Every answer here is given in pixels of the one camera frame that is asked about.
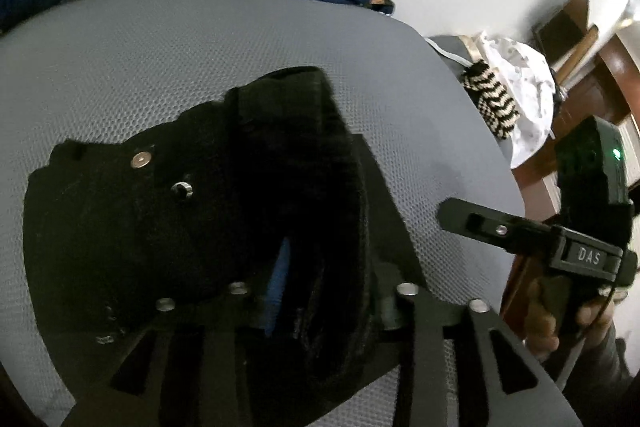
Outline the person's right hand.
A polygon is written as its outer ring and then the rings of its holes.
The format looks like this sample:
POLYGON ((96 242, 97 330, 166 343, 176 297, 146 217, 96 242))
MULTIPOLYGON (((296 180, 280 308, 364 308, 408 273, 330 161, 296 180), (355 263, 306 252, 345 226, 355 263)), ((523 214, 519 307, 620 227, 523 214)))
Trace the person's right hand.
MULTIPOLYGON (((527 297, 528 310, 525 319, 525 344, 528 351, 539 361, 548 360, 559 349, 561 341, 556 335, 556 318, 546 307, 550 303, 544 297, 540 282, 542 277, 530 283, 527 297)), ((584 351, 592 351, 605 340, 614 321, 615 303, 610 301, 605 308, 603 299, 583 305, 575 315, 575 323, 585 333, 584 351)))

